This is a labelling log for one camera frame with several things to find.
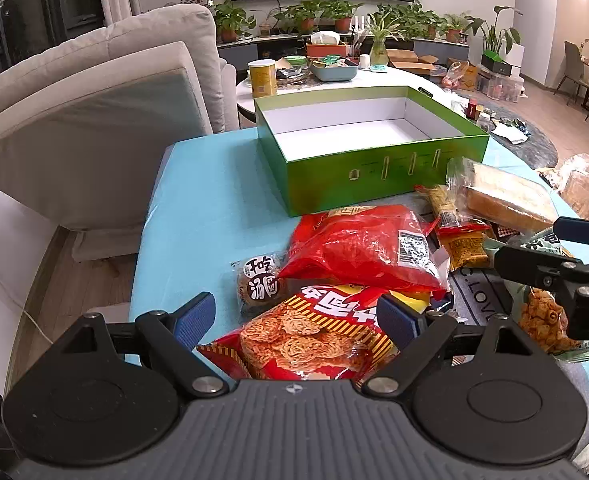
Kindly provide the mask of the dark marble coffee table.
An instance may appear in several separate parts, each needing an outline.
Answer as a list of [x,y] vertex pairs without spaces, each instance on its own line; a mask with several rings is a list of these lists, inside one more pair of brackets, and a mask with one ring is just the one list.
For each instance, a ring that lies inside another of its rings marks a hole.
[[458,90],[457,94],[465,104],[473,99],[483,107],[482,112],[492,119],[491,136],[522,159],[529,168],[557,166],[559,155],[555,144],[533,122],[506,107],[505,101],[495,101],[477,92]]

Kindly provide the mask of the bread bag on side table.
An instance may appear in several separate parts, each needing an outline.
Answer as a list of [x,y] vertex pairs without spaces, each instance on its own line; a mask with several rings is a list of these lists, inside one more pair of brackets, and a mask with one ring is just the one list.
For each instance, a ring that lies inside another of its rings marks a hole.
[[589,155],[576,154],[559,168],[539,168],[538,174],[579,215],[589,220]]

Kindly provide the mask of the glass vase with plant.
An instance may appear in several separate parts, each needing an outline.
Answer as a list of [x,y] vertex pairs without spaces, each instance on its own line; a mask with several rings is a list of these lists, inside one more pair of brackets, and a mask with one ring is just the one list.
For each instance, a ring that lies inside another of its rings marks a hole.
[[385,67],[389,64],[389,55],[385,42],[389,38],[403,37],[401,23],[394,11],[379,11],[369,15],[369,34],[372,36],[370,50],[370,65],[372,67]]

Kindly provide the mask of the large red snack bag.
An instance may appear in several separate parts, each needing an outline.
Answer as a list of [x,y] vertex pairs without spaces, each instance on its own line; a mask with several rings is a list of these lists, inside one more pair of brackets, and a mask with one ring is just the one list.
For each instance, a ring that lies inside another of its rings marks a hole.
[[403,205],[305,214],[279,275],[441,298],[447,279],[439,274],[428,242],[435,227]]

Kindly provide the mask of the small yellow snack packet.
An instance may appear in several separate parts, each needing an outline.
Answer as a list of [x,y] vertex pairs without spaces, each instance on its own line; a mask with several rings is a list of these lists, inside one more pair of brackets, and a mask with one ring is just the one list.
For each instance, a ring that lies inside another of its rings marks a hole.
[[485,240],[492,240],[494,234],[487,224],[466,224],[460,228],[441,228],[437,239],[447,251],[451,262],[449,270],[461,268],[488,268],[491,258],[485,252]]

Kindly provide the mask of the cardboard box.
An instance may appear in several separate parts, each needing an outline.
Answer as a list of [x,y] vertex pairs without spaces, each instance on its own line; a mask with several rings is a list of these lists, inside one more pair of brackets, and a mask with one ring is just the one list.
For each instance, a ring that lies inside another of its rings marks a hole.
[[434,55],[421,55],[412,50],[403,49],[387,49],[387,57],[391,65],[398,70],[406,70],[406,72],[429,75],[435,70],[435,63],[439,58]]

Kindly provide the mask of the biscuit roll clear pack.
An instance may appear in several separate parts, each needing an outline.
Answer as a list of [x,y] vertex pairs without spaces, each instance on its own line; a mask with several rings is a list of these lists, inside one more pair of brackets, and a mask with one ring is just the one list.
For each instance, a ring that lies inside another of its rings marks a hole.
[[459,228],[461,226],[455,200],[446,185],[438,184],[431,186],[431,188],[416,185],[415,191],[428,200],[433,214],[439,219],[441,228]]

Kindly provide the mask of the blue plastic tray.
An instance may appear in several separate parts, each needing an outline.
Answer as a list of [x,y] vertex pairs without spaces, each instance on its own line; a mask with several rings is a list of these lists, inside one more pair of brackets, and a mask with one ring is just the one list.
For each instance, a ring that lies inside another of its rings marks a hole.
[[355,78],[358,65],[350,60],[342,60],[341,64],[326,65],[315,60],[309,66],[313,75],[321,82],[345,82]]

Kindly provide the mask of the lobster cracker snack bag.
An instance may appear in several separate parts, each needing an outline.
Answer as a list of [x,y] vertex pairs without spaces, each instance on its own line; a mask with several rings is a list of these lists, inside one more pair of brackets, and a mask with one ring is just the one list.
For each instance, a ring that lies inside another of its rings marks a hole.
[[398,354],[377,321],[381,288],[305,286],[197,350],[229,377],[349,379],[355,385]]

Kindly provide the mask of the blue grey table mat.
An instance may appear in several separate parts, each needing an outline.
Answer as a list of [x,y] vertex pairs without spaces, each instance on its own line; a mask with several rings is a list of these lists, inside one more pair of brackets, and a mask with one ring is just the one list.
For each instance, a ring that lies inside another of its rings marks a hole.
[[431,223],[365,203],[388,169],[263,128],[165,150],[132,315],[184,408],[102,477],[582,478],[586,403],[519,323],[407,304],[448,281]]

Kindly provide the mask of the orange tissue box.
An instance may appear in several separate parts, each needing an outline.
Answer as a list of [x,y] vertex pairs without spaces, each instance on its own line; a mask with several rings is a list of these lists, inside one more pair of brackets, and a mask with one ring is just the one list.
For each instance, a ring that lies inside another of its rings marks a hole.
[[323,58],[326,55],[339,55],[346,58],[349,46],[341,40],[341,35],[332,30],[319,30],[309,37],[306,44],[308,58]]

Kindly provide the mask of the beige sofa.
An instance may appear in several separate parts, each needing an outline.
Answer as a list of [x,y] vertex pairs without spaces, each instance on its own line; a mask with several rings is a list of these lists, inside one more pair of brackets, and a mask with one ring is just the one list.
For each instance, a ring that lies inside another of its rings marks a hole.
[[75,260],[137,252],[166,149],[238,128],[211,12],[125,18],[0,74],[0,191],[75,235]]

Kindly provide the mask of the sliced bread clear bag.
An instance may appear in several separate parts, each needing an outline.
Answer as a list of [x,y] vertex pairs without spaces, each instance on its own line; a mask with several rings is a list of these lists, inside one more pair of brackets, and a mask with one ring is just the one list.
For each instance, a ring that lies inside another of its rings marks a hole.
[[507,171],[456,157],[448,163],[446,179],[457,209],[471,217],[525,234],[548,229],[559,218],[541,184]]

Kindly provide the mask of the green gift box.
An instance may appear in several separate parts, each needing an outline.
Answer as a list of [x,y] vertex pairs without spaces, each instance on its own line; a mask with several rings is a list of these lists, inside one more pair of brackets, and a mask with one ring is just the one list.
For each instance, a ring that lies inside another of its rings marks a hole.
[[489,140],[469,119],[406,86],[264,96],[254,109],[292,217],[442,184],[451,159],[480,162]]

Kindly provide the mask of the green chips snack bag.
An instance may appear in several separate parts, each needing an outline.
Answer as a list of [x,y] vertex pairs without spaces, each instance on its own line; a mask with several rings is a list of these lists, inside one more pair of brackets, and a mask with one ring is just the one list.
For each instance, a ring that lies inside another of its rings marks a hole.
[[[552,228],[532,236],[517,235],[510,241],[520,248],[554,256],[571,257]],[[589,361],[589,341],[567,336],[567,315],[551,292],[509,280],[503,281],[512,299],[510,317],[545,353],[567,363]]]

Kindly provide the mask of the dining chair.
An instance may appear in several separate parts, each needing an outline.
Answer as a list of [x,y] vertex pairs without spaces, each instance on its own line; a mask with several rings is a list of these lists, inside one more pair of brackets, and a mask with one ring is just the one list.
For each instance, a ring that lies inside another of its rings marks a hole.
[[589,90],[589,82],[584,78],[585,65],[582,61],[581,51],[576,44],[564,41],[564,54],[563,74],[555,92],[559,92],[566,82],[571,82],[573,90],[569,92],[567,102],[576,102],[582,89]]

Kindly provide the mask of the yellow cylindrical can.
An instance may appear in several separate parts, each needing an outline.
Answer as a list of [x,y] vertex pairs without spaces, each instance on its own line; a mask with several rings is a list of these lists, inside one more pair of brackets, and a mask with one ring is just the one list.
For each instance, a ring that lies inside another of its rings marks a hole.
[[277,62],[271,58],[249,63],[252,96],[254,99],[277,94]]

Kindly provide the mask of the round pastry brown label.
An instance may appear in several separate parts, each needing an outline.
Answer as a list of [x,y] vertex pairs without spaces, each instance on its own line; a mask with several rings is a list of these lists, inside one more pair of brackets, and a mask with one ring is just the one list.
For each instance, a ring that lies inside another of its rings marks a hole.
[[232,263],[237,300],[243,314],[263,312],[286,299],[288,285],[279,278],[282,263],[284,255],[280,252],[265,252]]

